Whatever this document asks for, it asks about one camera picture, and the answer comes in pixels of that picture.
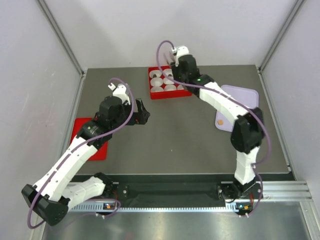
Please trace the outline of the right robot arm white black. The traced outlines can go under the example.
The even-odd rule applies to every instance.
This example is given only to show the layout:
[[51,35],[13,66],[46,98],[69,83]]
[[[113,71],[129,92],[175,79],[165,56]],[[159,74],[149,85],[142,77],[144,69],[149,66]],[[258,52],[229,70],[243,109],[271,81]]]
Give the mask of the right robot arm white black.
[[191,54],[174,54],[173,59],[170,67],[174,80],[214,107],[233,125],[230,142],[236,150],[236,170],[232,187],[236,197],[245,198],[256,183],[253,165],[265,137],[262,110],[237,102],[212,77],[201,74]]

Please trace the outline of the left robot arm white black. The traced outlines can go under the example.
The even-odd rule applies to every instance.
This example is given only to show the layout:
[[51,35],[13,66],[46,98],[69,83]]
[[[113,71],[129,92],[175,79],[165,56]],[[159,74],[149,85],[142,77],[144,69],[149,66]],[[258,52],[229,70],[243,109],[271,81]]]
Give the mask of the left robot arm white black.
[[93,155],[124,126],[145,125],[150,117],[143,101],[116,96],[106,97],[95,116],[85,122],[72,139],[66,152],[40,180],[26,184],[21,193],[30,212],[35,212],[44,222],[55,226],[69,210],[92,198],[110,198],[115,195],[112,180],[98,172],[84,182],[68,186],[70,181]]

